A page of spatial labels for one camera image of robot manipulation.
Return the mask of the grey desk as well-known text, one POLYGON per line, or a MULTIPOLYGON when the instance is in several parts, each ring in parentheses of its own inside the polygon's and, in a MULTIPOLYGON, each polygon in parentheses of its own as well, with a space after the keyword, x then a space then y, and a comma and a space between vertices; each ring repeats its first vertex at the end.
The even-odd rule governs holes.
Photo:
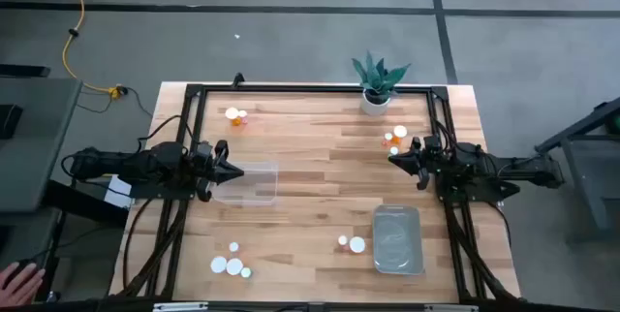
POLYGON ((0 212, 39 207, 81 88, 72 78, 0 78, 0 104, 22 108, 13 137, 0 140, 0 212))

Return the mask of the black desk support beam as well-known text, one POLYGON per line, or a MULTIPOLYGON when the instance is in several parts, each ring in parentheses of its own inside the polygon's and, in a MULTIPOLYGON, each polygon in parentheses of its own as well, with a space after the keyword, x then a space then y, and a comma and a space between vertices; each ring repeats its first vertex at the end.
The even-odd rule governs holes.
POLYGON ((41 205, 116 228, 124 228, 128 218, 126 208, 96 199, 54 180, 47 183, 41 205))

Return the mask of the black crossbar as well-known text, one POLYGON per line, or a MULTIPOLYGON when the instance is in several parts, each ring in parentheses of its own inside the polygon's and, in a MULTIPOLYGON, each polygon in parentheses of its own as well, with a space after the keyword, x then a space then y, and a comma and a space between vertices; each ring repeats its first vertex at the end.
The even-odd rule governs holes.
MULTIPOLYGON (((114 297, 69 302, 43 302, 0 308, 0 312, 152 312, 155 303, 197 302, 167 301, 162 298, 114 297)), ((274 301, 204 301, 207 312, 423 312, 425 304, 460 304, 441 302, 371 303, 371 302, 274 302, 274 301)), ((558 306, 516 301, 470 299, 463 305, 475 305, 480 312, 620 312, 591 308, 558 306)))

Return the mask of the clear plastic bin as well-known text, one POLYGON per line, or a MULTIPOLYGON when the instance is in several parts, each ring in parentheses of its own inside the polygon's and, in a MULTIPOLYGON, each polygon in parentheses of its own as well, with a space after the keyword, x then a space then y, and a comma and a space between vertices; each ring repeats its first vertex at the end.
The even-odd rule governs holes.
POLYGON ((277 162, 233 162, 244 175, 210 189, 212 200, 235 206, 273 205, 278 192, 277 162))

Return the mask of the black device on desk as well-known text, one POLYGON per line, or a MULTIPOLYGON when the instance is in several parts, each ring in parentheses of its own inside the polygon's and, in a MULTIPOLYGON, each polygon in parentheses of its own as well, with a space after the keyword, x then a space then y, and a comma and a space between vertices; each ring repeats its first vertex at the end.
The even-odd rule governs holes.
POLYGON ((0 140, 13 137, 23 109, 15 104, 0 105, 0 140))

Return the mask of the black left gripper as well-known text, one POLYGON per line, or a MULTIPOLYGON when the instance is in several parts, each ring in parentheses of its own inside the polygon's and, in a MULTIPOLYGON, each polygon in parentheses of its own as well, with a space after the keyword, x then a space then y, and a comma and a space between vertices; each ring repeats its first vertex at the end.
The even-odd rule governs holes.
POLYGON ((244 175, 242 169, 229 163, 227 158, 228 143, 225 140, 218 140, 214 145, 206 140, 198 144, 193 163, 200 201, 210 201, 210 189, 213 185, 220 185, 244 175))

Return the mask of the workbench with metal legs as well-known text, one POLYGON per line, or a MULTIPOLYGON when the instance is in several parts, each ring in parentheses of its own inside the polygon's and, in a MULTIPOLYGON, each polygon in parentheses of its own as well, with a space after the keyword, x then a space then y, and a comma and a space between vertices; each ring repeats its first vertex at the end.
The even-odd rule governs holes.
POLYGON ((620 237, 620 136, 605 129, 620 113, 620 97, 602 102, 571 126, 535 146, 539 153, 563 150, 575 192, 588 206, 597 230, 585 239, 620 237))

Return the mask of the person's hand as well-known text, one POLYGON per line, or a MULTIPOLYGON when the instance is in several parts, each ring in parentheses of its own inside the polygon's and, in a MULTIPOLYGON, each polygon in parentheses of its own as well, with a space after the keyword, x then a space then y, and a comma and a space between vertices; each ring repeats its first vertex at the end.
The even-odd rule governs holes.
POLYGON ((29 304, 43 284, 43 268, 13 275, 16 267, 17 262, 13 262, 0 271, 0 308, 29 304))

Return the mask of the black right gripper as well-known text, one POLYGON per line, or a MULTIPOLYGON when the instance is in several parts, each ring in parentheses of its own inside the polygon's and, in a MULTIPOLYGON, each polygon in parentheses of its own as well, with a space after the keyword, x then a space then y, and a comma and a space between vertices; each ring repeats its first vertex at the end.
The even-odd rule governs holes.
POLYGON ((408 175, 418 177, 417 188, 425 190, 430 174, 436 173, 442 161, 443 147, 439 136, 413 137, 412 150, 393 154, 388 160, 408 175))

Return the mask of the white paper sheet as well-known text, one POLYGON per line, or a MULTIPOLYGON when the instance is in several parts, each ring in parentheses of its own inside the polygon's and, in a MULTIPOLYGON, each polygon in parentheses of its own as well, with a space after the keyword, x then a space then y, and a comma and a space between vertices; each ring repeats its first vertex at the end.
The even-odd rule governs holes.
POLYGON ((104 201, 117 207, 129 209, 134 201, 129 197, 132 186, 125 181, 118 178, 117 174, 114 174, 107 186, 104 201))

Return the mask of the black flat bar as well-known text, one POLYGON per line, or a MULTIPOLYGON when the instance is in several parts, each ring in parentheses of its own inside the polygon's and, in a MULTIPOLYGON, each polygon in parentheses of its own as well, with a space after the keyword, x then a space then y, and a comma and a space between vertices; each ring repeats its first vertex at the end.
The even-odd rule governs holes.
POLYGON ((50 68, 45 66, 0 64, 0 77, 47 78, 50 68))

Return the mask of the silver bracket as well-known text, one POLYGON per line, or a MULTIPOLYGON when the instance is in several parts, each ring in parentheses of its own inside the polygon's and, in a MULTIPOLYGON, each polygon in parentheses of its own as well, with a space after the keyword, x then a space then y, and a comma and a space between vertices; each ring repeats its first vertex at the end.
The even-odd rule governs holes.
POLYGON ((423 312, 480 312, 475 305, 463 304, 425 304, 423 312))
POLYGON ((166 302, 155 303, 152 312, 207 312, 208 303, 198 302, 166 302))

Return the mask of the snake plant in white pot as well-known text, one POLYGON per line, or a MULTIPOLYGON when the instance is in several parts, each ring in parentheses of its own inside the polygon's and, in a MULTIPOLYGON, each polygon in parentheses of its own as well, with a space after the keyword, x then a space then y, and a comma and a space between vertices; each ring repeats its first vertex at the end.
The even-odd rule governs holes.
POLYGON ((353 58, 352 64, 362 88, 361 109, 371 116, 384 114, 396 85, 405 77, 411 64, 389 70, 385 67, 385 59, 375 61, 370 51, 366 52, 363 62, 353 58))

